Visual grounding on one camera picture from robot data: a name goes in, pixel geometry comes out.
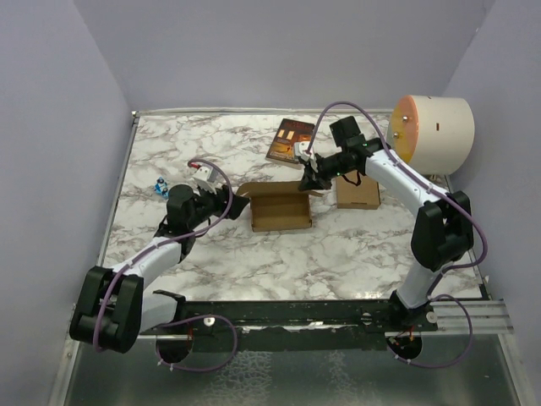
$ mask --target book cover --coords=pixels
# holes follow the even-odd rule
[[[293,155],[293,146],[296,142],[310,141],[313,130],[314,125],[311,123],[284,118],[270,144],[266,159],[289,167],[300,167]]]

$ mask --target marble surface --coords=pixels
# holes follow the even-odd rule
[[[336,151],[323,121],[315,150]],[[145,116],[139,121],[118,199],[105,259],[112,266],[145,246],[166,213],[153,185],[163,176],[170,186],[190,184],[188,159],[212,160],[234,187],[248,181],[298,180],[302,171],[265,160],[282,118],[315,123],[316,115]],[[386,131],[387,117],[374,116]],[[358,118],[368,138],[375,132]],[[334,190],[310,197],[311,229],[254,233],[247,208],[235,222],[223,221],[199,239],[188,258],[158,277],[149,289],[165,289],[188,299],[378,299],[398,287],[413,263],[409,248],[413,215],[381,188],[375,211],[336,209]],[[476,273],[450,272],[435,293],[480,297]]]

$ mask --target cardboard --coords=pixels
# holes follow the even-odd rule
[[[350,172],[347,178],[357,180],[357,172]],[[380,187],[368,176],[361,175],[361,184],[349,184],[342,177],[336,178],[336,206],[339,209],[374,210],[380,207]]]
[[[283,231],[312,227],[309,196],[314,191],[298,191],[299,182],[248,182],[237,195],[250,198],[252,230]]]

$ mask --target small figurine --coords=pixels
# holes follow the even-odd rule
[[[169,197],[169,188],[167,187],[167,182],[164,178],[159,177],[158,180],[156,180],[156,184],[154,185],[154,191],[157,195],[160,195],[165,199]]]

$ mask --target lavender wall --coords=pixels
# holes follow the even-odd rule
[[[74,0],[134,109],[440,95],[493,0]]]
[[[0,403],[46,404],[130,109],[70,0],[0,6]]]
[[[451,180],[470,195],[488,235],[482,271],[505,298],[539,401],[540,21],[539,0],[497,0],[445,91],[473,110],[473,149]]]

